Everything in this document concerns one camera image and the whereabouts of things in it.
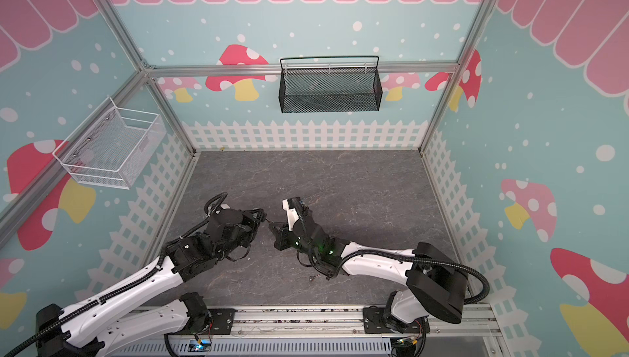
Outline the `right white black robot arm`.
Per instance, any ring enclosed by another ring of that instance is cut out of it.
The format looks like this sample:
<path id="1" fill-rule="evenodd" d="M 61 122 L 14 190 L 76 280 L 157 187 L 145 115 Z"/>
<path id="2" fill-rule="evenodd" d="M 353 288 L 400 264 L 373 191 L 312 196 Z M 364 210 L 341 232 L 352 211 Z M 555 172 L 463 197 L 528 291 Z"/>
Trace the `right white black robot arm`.
<path id="1" fill-rule="evenodd" d="M 287 223 L 272 223 L 277 250 L 295 249 L 308 258 L 308 267 L 328 279 L 344 274 L 369 276 L 404 288 L 389 297 L 385 313 L 400 324 L 432 316 L 460 324 L 468 274 L 432 245 L 420 242 L 413 250 L 384 250 L 330 237 L 321 227 L 311 239 Z"/>

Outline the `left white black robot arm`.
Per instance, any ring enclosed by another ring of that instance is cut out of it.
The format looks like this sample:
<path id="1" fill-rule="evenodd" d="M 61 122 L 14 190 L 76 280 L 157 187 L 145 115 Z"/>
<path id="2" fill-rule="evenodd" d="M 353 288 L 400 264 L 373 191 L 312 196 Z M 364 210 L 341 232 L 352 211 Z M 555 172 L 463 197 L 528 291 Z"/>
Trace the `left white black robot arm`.
<path id="1" fill-rule="evenodd" d="M 220 208 L 199 229 L 166 244 L 149 265 L 114 286 L 72 306 L 50 305 L 37 314 L 40 356 L 109 356 L 158 335 L 200 334 L 213 323 L 196 292 L 135 314 L 152 298 L 250 249 L 266 214 L 262 209 Z"/>

